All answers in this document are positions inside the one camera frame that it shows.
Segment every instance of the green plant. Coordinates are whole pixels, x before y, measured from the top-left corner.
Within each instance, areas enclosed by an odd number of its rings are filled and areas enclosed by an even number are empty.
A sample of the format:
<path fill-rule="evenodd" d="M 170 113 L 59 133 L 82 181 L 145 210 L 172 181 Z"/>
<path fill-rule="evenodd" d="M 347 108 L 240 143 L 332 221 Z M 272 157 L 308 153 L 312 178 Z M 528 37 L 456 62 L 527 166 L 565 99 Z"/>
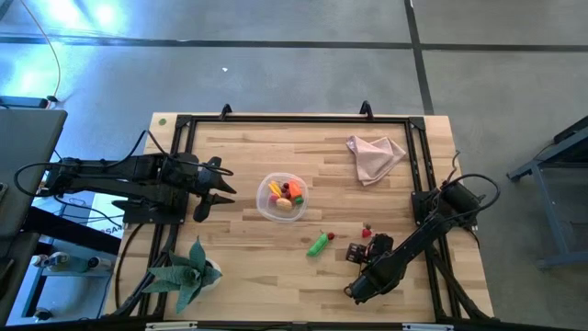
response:
<path fill-rule="evenodd" d="M 149 268 L 157 281 L 147 286 L 143 292 L 180 291 L 175 304 L 175 312 L 179 314 L 198 295 L 203 287 L 212 284 L 222 276 L 221 272 L 206 265 L 206 254 L 200 240 L 190 248 L 190 258 L 179 257 L 171 250 L 169 257 L 171 267 Z"/>

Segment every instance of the toy carrot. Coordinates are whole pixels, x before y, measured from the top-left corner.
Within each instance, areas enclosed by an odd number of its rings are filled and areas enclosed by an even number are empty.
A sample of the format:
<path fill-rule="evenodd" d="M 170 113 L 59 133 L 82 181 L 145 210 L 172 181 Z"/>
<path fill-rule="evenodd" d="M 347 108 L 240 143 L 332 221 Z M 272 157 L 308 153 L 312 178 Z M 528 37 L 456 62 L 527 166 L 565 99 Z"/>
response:
<path fill-rule="evenodd" d="M 302 202 L 304 202 L 304 199 L 302 198 L 302 190 L 296 180 L 290 180 L 288 182 L 288 189 L 291 199 L 294 199 L 296 204 L 302 204 Z"/>

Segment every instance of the concrete floor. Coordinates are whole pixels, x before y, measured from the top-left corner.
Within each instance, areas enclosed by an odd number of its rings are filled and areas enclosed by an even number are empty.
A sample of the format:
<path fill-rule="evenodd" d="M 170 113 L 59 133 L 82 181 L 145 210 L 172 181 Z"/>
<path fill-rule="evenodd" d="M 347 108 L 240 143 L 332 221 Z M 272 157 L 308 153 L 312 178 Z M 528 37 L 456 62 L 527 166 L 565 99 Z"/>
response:
<path fill-rule="evenodd" d="M 29 0 L 56 35 L 171 40 L 410 42 L 402 0 Z M 582 0 L 413 0 L 422 42 L 588 44 Z M 15 2 L 0 36 L 37 35 Z M 118 158 L 155 111 L 423 114 L 410 50 L 100 47 L 57 44 L 59 105 L 69 112 L 58 151 Z M 499 181 L 480 216 L 481 254 L 496 316 L 588 329 L 588 268 L 539 271 L 551 253 L 533 183 L 504 174 L 585 116 L 585 52 L 425 51 L 435 114 L 452 123 L 464 172 Z M 56 72 L 46 45 L 0 44 L 0 94 L 45 96 Z M 473 189 L 478 183 L 468 183 Z"/>

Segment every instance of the cloth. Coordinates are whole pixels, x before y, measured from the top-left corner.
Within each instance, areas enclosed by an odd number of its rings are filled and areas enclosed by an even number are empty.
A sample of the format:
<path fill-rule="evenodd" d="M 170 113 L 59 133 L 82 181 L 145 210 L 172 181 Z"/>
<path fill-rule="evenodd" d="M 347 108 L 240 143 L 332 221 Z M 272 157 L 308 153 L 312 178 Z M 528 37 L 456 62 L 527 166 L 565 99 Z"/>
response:
<path fill-rule="evenodd" d="M 388 137 L 368 143 L 357 136 L 351 136 L 346 144 L 356 155 L 357 179 L 364 186 L 382 179 L 406 155 L 406 152 Z"/>

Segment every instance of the wooden table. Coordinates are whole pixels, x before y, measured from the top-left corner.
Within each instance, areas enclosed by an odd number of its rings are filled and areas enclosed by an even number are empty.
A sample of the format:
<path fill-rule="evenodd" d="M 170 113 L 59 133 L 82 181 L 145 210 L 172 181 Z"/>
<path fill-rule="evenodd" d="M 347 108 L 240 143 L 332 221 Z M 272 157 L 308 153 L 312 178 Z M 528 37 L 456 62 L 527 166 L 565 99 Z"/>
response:
<path fill-rule="evenodd" d="M 166 150 L 171 147 L 176 115 L 153 114 L 150 130 Z M 165 125 L 161 125 L 161 119 L 165 119 Z M 428 116 L 425 123 L 435 176 L 440 182 L 451 170 L 455 152 L 449 119 Z M 408 155 L 380 182 L 362 187 L 356 180 L 355 158 L 345 146 L 347 137 L 353 134 L 366 141 L 388 136 L 407 151 L 404 128 L 398 124 L 199 123 L 193 153 L 201 161 L 220 156 L 222 165 L 235 173 L 225 180 L 238 193 L 232 196 L 235 203 L 213 207 L 203 223 L 192 221 L 198 198 L 190 197 L 176 253 L 187 256 L 199 236 L 207 256 L 220 265 L 224 276 L 216 289 L 201 294 L 181 314 L 175 313 L 177 292 L 171 292 L 165 319 L 434 321 L 423 255 L 409 264 L 400 286 L 386 295 L 355 305 L 343 293 L 343 287 L 359 271 L 358 265 L 345 261 L 347 246 L 368 242 L 361 238 L 363 222 L 369 222 L 376 233 L 392 236 L 395 245 L 415 230 Z M 421 160 L 419 140 L 415 143 Z M 145 153 L 156 153 L 152 142 L 147 143 Z M 255 208 L 257 188 L 272 172 L 295 174 L 309 186 L 308 209 L 294 223 L 271 222 Z M 421 180 L 427 188 L 425 178 Z M 123 245 L 131 230 L 125 231 Z M 306 257 L 321 231 L 337 236 L 319 257 Z M 122 300 L 145 272 L 152 236 L 153 225 L 147 224 L 130 244 L 120 275 Z M 447 238 L 457 279 L 482 311 L 492 315 L 476 242 L 461 229 L 454 229 Z M 442 280 L 440 285 L 448 312 L 447 289 Z M 112 288 L 105 313 L 114 311 Z"/>

